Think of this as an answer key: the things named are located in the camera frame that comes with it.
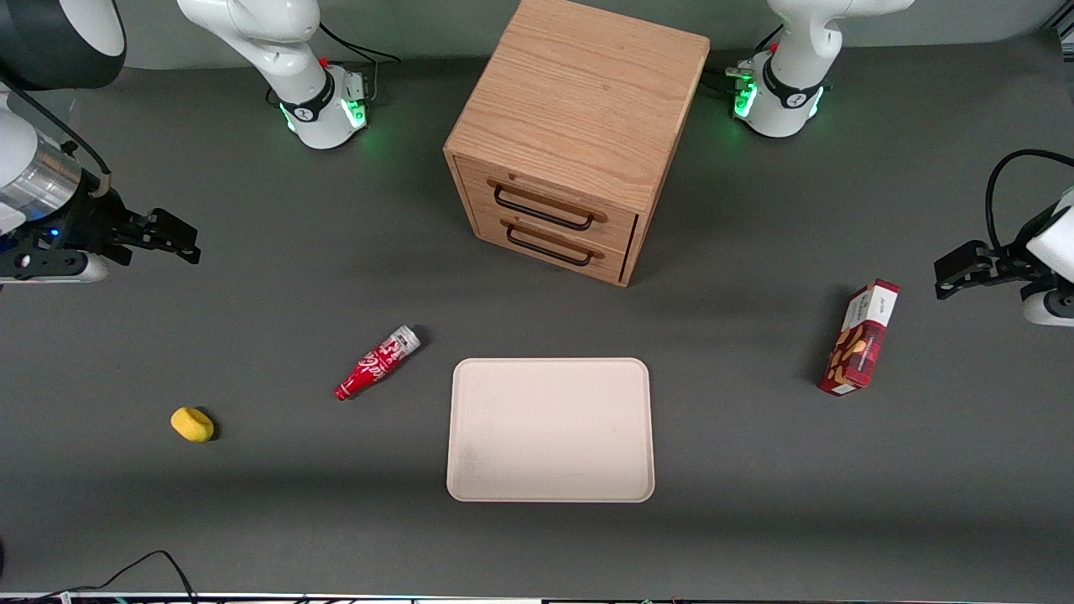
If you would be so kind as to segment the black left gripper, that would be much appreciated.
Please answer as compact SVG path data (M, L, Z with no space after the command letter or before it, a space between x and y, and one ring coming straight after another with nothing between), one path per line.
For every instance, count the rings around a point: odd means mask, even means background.
M1031 283L1036 288L1058 288L1061 284L1061 208L1041 211L1008 245L998 249L995 260L988 245L979 240L963 243L937 259L937 299L975 287L993 287L1012 282Z

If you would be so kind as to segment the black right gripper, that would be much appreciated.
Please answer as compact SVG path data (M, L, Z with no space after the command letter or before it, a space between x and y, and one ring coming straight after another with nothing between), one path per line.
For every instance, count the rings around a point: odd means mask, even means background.
M87 268L92 257L129 265L132 251L166 251L197 265L202 251L198 230L164 208L147 215L147 226L124 206L118 195L77 195L49 217L24 222L3 236L4 268Z

